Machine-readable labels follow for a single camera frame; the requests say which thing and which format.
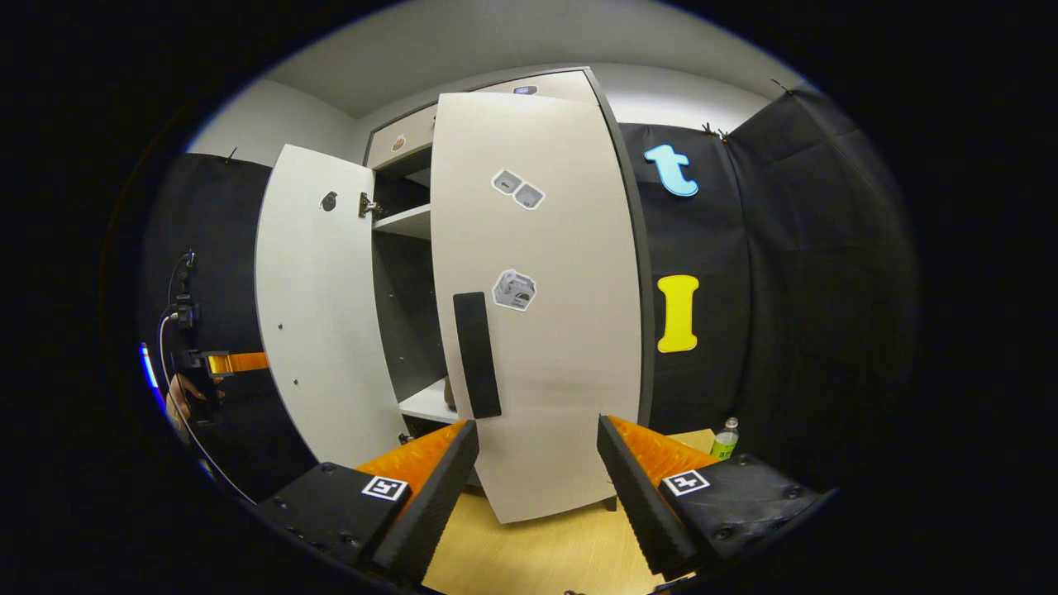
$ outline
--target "wall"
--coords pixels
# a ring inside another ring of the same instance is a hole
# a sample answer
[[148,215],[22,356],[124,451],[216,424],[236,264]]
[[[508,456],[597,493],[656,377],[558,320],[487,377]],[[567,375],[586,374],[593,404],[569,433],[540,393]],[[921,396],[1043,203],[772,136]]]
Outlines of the wall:
[[282,145],[292,144],[344,157],[355,121],[345,112],[272,80],[261,79],[242,91],[207,123],[187,152],[235,158],[275,166]]
[[614,115],[623,123],[667,124],[700,130],[708,122],[713,129],[730,131],[770,103],[767,97],[737,87],[675,70],[609,62],[537,65],[462,78],[376,110],[355,121],[344,159],[362,163],[371,130],[437,100],[440,93],[466,91],[507,77],[517,78],[534,71],[568,66],[591,68]]

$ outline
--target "black handle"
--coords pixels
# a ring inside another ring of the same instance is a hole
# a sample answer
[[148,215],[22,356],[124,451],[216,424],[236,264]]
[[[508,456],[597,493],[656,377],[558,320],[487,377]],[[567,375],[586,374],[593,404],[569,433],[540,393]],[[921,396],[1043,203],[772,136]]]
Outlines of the black handle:
[[492,362],[485,293],[456,293],[452,295],[452,304],[471,411],[476,419],[498,417],[503,411],[499,408],[499,389],[496,387],[496,368]]

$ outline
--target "plastic bottle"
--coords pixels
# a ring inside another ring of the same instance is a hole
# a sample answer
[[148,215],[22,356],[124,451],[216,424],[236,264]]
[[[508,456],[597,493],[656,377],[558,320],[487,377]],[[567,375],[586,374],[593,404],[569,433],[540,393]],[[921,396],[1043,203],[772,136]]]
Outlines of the plastic bottle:
[[737,441],[738,419],[729,417],[727,422],[724,423],[724,430],[719,434],[716,434],[716,439],[713,441],[713,448],[709,451],[709,454],[720,461],[727,461],[731,457],[731,452],[734,451],[734,444]]

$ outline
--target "orange strap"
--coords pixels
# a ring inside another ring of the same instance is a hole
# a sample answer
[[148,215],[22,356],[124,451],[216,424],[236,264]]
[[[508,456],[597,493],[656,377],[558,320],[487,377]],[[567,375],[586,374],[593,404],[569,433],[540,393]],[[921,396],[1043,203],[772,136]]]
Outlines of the orange strap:
[[257,354],[230,354],[226,356],[209,356],[209,372],[213,374],[235,374],[251,369],[268,367],[268,356],[263,351]]

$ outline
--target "wooden floor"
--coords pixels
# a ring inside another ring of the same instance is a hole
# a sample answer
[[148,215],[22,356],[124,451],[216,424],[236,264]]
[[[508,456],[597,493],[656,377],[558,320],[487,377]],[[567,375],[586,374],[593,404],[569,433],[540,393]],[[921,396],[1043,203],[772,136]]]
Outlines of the wooden floor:
[[[674,438],[709,452],[713,432]],[[646,567],[624,508],[600,502],[501,525],[480,491],[459,497],[422,583],[448,595],[645,595],[664,582]]]

